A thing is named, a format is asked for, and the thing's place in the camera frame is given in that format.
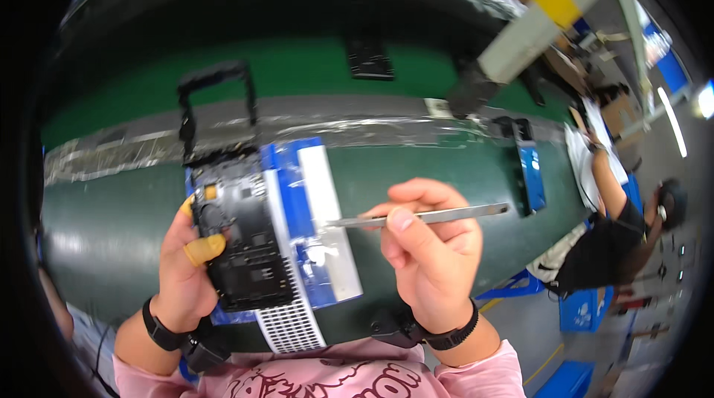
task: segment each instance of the white ventilated grille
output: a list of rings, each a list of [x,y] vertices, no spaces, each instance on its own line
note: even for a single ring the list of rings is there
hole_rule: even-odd
[[[295,300],[290,305],[257,310],[258,325],[275,353],[302,352],[325,347],[302,282],[295,278],[295,266],[283,259]]]

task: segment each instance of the white pillar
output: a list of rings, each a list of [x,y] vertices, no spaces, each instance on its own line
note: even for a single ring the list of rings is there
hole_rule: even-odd
[[[478,57],[490,80],[506,84],[597,0],[531,0],[520,19],[512,21]]]

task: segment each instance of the fluorescent light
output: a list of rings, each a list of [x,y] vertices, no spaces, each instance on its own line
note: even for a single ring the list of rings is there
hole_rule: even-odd
[[[667,93],[662,87],[657,89],[657,94],[662,100],[662,104],[665,105],[665,110],[667,116],[670,118],[670,123],[672,124],[672,130],[674,131],[674,137],[677,138],[677,145],[679,146],[679,153],[682,154],[682,158],[687,156],[687,147],[684,145],[684,138],[682,137],[682,130],[679,128],[679,123],[677,122],[677,117],[674,116],[674,110],[672,110],[672,105],[669,103],[669,98]]]
[[[702,116],[705,119],[709,119],[714,114],[714,87],[712,87],[712,82],[707,82],[699,96],[697,97],[697,102],[699,103],[699,110],[702,112]]]

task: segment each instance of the metal tweezers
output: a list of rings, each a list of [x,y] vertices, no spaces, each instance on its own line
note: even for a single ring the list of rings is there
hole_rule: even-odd
[[[427,213],[416,213],[424,223],[451,222],[463,218],[482,217],[483,215],[497,215],[508,212],[508,203],[494,203],[493,205],[456,207],[454,209],[433,210]],[[383,227],[387,224],[387,217],[374,218],[343,218],[328,221],[328,226],[338,227]]]

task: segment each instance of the wrist strap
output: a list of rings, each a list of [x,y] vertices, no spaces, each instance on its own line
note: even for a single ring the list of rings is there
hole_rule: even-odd
[[[156,345],[167,352],[173,352],[181,347],[181,344],[186,340],[189,333],[174,333],[167,329],[156,316],[151,316],[151,311],[149,310],[151,299],[152,297],[149,297],[144,303],[144,307],[141,308],[141,314],[144,317],[144,325],[147,326],[148,335],[151,337],[151,340],[156,342]]]
[[[426,333],[424,340],[427,341],[431,348],[439,351],[453,349],[469,337],[478,323],[478,308],[476,307],[476,301],[473,298],[471,299],[471,304],[473,305],[473,314],[471,315],[469,323],[466,324],[464,328],[451,330],[441,334]]]
[[[608,148],[604,146],[604,144],[600,143],[590,143],[588,146],[588,149],[590,150],[591,153],[595,153],[595,151],[608,151]]]

